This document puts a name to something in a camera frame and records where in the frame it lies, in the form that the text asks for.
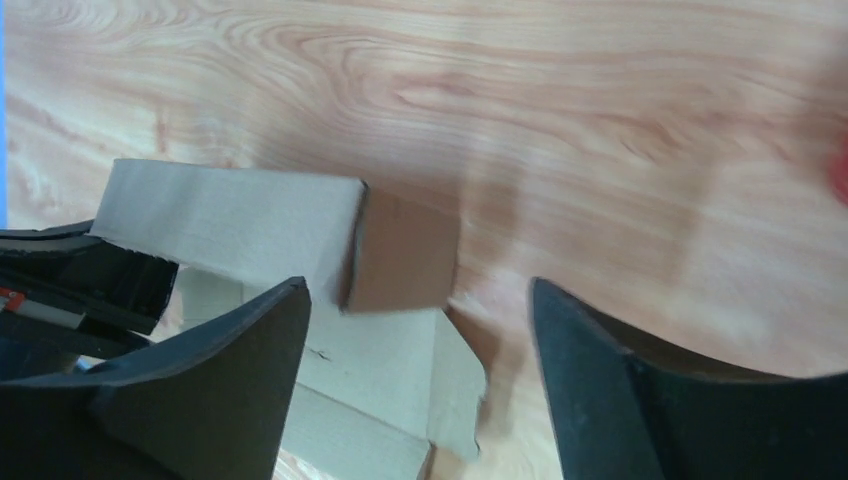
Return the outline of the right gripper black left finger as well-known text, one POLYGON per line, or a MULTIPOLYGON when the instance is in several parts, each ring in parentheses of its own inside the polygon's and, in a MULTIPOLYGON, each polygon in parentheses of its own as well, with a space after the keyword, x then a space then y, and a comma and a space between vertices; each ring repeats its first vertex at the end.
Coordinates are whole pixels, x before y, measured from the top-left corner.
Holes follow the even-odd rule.
POLYGON ((1 385, 5 479, 268 479, 305 345, 290 278, 86 372, 1 385))

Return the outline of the cardboard sheet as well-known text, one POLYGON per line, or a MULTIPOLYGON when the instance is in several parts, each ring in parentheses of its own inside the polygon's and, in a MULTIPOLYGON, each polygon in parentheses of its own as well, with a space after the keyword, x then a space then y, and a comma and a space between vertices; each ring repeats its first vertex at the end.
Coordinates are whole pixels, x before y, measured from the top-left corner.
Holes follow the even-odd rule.
POLYGON ((474 461, 484 367, 445 309, 452 214, 351 177, 122 159, 92 229, 181 265, 186 327, 301 276, 312 297, 281 448, 338 479, 474 461))

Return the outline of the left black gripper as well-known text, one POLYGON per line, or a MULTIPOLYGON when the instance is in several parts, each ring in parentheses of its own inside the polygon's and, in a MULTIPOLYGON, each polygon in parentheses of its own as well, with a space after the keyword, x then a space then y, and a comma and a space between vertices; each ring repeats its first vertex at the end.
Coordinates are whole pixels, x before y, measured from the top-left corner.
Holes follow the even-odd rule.
POLYGON ((90 235, 91 221, 1 233, 1 378, 150 345, 178 266, 90 235))

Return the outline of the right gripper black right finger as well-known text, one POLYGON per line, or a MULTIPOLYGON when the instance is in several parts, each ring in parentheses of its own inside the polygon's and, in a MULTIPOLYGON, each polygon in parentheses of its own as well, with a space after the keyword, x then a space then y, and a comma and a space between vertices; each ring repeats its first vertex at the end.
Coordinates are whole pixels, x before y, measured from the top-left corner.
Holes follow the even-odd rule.
POLYGON ((534 278, 567 479, 843 479, 847 376, 789 378, 682 348, 534 278))

